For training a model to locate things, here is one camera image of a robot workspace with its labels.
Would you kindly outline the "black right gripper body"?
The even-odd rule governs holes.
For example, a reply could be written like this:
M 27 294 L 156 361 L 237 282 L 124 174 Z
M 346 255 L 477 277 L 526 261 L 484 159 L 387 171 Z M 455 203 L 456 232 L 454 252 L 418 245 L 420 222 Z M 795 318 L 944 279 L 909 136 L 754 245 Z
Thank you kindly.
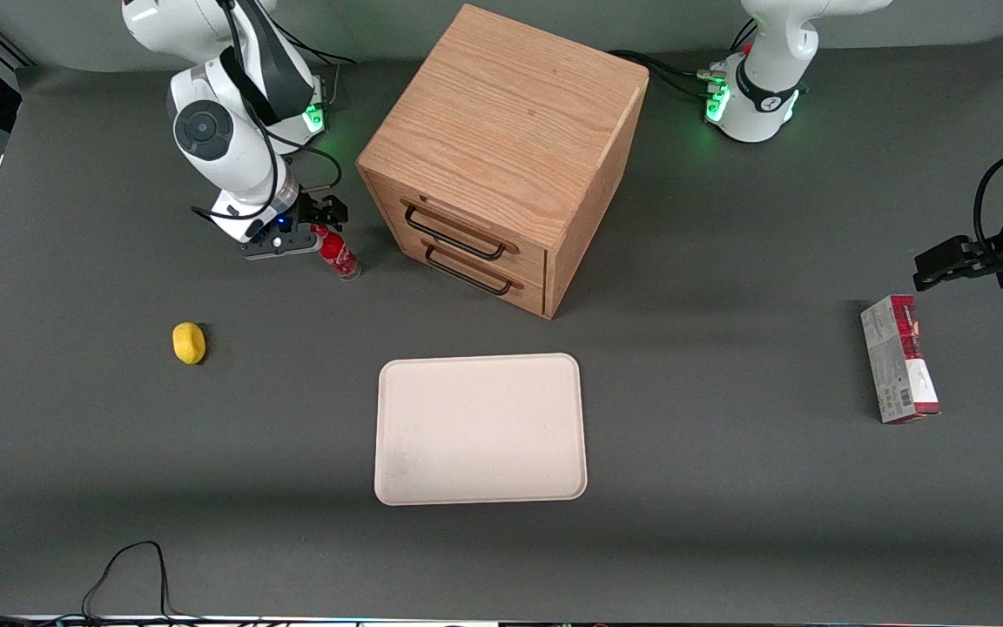
M 281 213 L 273 222 L 273 237 L 282 241 L 304 241 L 312 234 L 309 227 L 309 211 L 321 209 L 320 203 L 311 194 L 301 193 L 289 210 Z

